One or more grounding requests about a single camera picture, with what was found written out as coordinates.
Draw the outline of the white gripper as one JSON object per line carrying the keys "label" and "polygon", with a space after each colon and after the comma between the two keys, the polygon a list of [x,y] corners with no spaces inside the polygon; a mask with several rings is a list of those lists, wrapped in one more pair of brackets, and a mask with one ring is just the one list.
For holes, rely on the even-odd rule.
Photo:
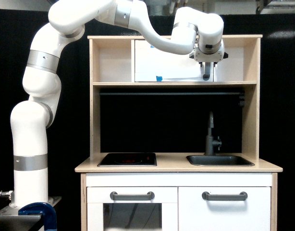
{"label": "white gripper", "polygon": [[213,67],[215,67],[218,62],[228,58],[228,54],[225,52],[224,42],[221,40],[219,49],[212,51],[211,54],[202,52],[198,44],[196,44],[193,51],[189,54],[189,58],[199,62],[200,67],[203,66],[203,62],[213,62]]}

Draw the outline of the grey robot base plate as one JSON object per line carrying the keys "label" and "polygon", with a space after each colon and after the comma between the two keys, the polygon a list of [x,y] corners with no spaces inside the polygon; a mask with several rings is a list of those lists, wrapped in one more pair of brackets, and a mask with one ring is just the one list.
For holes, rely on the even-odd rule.
{"label": "grey robot base plate", "polygon": [[[62,199],[61,196],[53,196],[49,197],[47,203],[50,204],[54,209],[57,207],[57,204]],[[18,211],[21,207],[16,206],[14,204],[9,204],[3,209],[0,210],[0,220],[7,219],[24,219],[24,220],[40,220],[42,218],[41,215],[23,215],[19,216]]]}

